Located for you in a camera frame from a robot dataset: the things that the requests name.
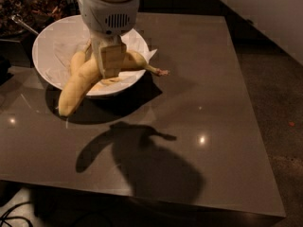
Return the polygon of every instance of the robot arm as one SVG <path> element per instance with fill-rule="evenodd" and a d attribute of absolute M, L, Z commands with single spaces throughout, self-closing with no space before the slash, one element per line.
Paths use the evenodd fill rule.
<path fill-rule="evenodd" d="M 79 0 L 83 22 L 99 37 L 121 35 L 134 27 L 139 0 Z"/>

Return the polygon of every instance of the gray table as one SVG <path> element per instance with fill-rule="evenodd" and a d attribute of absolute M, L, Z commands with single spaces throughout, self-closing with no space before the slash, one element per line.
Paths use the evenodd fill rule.
<path fill-rule="evenodd" d="M 139 13 L 136 27 L 170 75 L 85 99 L 68 120 L 34 68 L 10 69 L 0 179 L 283 218 L 224 18 Z"/>

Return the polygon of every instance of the plate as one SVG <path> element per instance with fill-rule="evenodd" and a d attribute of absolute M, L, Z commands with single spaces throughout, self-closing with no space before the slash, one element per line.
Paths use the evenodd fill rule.
<path fill-rule="evenodd" d="M 68 68 L 72 56 L 85 46 L 89 38 L 89 29 L 80 15 L 66 17 L 47 26 L 38 35 L 32 48 L 33 62 L 38 73 L 49 84 L 62 90 L 70 77 Z M 149 50 L 145 40 L 134 29 L 121 39 L 127 49 L 139 52 L 147 62 L 156 52 Z M 120 72 L 119 82 L 110 85 L 99 82 L 99 87 L 89 91 L 86 96 L 102 98 L 117 95 L 134 85 L 144 73 L 145 70 Z"/>

